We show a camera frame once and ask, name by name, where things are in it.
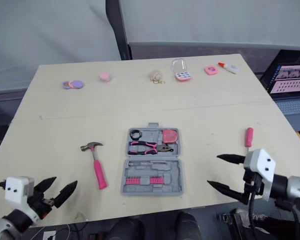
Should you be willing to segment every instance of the pliers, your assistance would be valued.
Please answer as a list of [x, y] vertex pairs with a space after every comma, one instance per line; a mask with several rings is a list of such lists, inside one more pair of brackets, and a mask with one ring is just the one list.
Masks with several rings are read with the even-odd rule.
[[155, 142], [147, 141], [131, 141], [129, 142], [130, 146], [146, 146], [151, 149], [145, 151], [128, 151], [129, 155], [146, 155], [146, 154], [157, 154], [158, 152], [173, 152], [174, 150], [169, 147], [167, 144], [158, 145]]

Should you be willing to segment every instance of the pink hammer handle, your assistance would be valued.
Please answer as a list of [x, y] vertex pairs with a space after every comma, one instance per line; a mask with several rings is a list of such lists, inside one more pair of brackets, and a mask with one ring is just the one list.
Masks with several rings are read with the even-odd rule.
[[254, 129], [252, 127], [249, 127], [245, 133], [245, 143], [244, 143], [245, 147], [250, 148], [252, 146], [253, 137], [254, 137]]
[[96, 178], [98, 179], [99, 189], [105, 189], [107, 187], [107, 183], [105, 180], [104, 172], [102, 171], [101, 163], [99, 160], [93, 161], [94, 171]]

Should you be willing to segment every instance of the pink toy phone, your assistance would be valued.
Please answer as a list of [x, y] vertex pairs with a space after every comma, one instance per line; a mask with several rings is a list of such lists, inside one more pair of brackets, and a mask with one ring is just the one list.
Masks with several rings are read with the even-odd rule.
[[206, 74], [208, 75], [215, 75], [218, 73], [218, 69], [215, 66], [206, 66], [204, 68], [204, 71], [206, 72]]
[[187, 71], [186, 61], [183, 58], [173, 60], [172, 69], [177, 80], [187, 81], [192, 79], [192, 75]]

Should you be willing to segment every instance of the white table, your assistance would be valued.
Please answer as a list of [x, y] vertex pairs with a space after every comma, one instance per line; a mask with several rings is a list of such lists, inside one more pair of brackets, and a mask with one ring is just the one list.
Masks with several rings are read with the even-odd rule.
[[[0, 181], [32, 176], [36, 183], [57, 176], [46, 192], [51, 198], [78, 180], [74, 194], [40, 224], [69, 224], [78, 212], [90, 221], [233, 202], [206, 181], [243, 191], [243, 167], [216, 158], [242, 154], [245, 130], [254, 128], [253, 149], [265, 148], [277, 162], [276, 174], [300, 176], [300, 140], [239, 54], [189, 57], [193, 79], [178, 82], [172, 59], [44, 65], [38, 69], [0, 147]], [[202, 68], [217, 62], [224, 69], [208, 76]], [[165, 84], [147, 75], [163, 73]], [[97, 76], [109, 71], [114, 79]], [[81, 79], [85, 87], [64, 90], [61, 82]], [[127, 158], [129, 128], [149, 122], [178, 128], [185, 191], [182, 196], [122, 196], [120, 185]], [[99, 190], [90, 152], [80, 146], [96, 141], [109, 186]], [[9, 213], [0, 189], [0, 217]]]

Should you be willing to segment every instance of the tool case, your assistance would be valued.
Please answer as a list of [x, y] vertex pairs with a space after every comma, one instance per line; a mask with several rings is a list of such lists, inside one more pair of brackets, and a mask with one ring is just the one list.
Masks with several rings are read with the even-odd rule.
[[[134, 130], [141, 132], [138, 140], [131, 137]], [[177, 140], [164, 144], [164, 130], [175, 131]], [[162, 145], [167, 146], [168, 150], [166, 151], [166, 147], [161, 147], [162, 151], [154, 150], [153, 146], [157, 146], [159, 150]], [[131, 128], [126, 144], [129, 158], [123, 166], [121, 193], [125, 196], [182, 195], [184, 184], [182, 165], [178, 159], [180, 150], [177, 128], [159, 128], [158, 123], [149, 123], [147, 128]]]

